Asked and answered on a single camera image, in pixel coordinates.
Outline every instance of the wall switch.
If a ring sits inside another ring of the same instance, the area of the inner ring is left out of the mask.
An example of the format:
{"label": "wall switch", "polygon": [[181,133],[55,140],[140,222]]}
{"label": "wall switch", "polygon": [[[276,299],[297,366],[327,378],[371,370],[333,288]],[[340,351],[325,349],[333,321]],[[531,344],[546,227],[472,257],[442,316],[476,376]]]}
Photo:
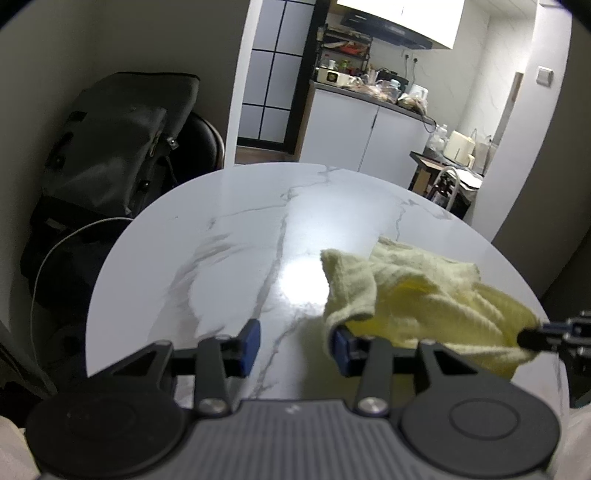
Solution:
{"label": "wall switch", "polygon": [[535,81],[540,85],[549,87],[552,84],[552,77],[554,76],[554,70],[547,69],[546,67],[538,67],[538,76]]}

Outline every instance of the white marble table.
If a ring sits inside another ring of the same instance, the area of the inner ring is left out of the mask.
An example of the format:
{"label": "white marble table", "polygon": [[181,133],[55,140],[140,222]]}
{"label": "white marble table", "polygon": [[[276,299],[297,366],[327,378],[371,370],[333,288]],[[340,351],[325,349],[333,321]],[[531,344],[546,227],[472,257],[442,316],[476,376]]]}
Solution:
{"label": "white marble table", "polygon": [[[340,377],[322,350],[328,285],[319,252],[369,255],[379,235],[475,262],[484,282],[545,318],[492,245],[412,192],[311,164],[236,166],[167,193],[119,238],[90,304],[88,373],[154,340],[187,348],[199,337],[235,335],[256,317],[261,348],[250,378],[230,383],[234,399],[351,398],[356,380]],[[408,394],[408,379],[397,381]],[[564,417],[567,382],[555,357],[520,367],[514,381]],[[182,379],[177,400],[187,404],[190,394]]]}

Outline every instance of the kitchen cabinet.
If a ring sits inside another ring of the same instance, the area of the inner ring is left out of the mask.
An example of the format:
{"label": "kitchen cabinet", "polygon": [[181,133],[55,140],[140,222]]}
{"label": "kitchen cabinet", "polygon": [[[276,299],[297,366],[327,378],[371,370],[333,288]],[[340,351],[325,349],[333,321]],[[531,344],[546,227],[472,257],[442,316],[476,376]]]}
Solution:
{"label": "kitchen cabinet", "polygon": [[422,152],[429,137],[420,117],[320,88],[327,87],[313,88],[300,132],[300,162],[360,171],[407,189],[417,167],[410,152]]}
{"label": "kitchen cabinet", "polygon": [[300,161],[358,171],[378,108],[315,89]]}
{"label": "kitchen cabinet", "polygon": [[453,48],[464,0],[338,0],[339,5],[385,18]]}
{"label": "kitchen cabinet", "polygon": [[359,171],[407,189],[417,169],[410,152],[422,152],[428,138],[422,121],[380,107]]}

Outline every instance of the door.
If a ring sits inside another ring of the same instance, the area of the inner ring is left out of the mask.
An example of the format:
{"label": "door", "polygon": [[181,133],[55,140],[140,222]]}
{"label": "door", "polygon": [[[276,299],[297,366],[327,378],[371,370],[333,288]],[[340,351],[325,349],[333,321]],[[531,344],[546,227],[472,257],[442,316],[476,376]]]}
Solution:
{"label": "door", "polygon": [[300,162],[358,171],[378,106],[316,89]]}
{"label": "door", "polygon": [[281,148],[316,0],[265,0],[246,77],[238,136]]}
{"label": "door", "polygon": [[421,153],[428,138],[421,120],[380,107],[359,171],[407,189],[417,169],[410,152]]}

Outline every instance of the yellow cloth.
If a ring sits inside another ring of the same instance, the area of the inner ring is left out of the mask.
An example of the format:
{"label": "yellow cloth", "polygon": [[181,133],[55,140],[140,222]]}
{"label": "yellow cloth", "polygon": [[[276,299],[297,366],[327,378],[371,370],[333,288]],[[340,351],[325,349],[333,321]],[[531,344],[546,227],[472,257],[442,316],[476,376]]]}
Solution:
{"label": "yellow cloth", "polygon": [[505,378],[533,359],[517,334],[540,320],[525,306],[480,283],[478,267],[381,237],[369,259],[330,249],[321,253],[330,291],[325,340],[346,322],[356,336],[416,348],[429,338]]}

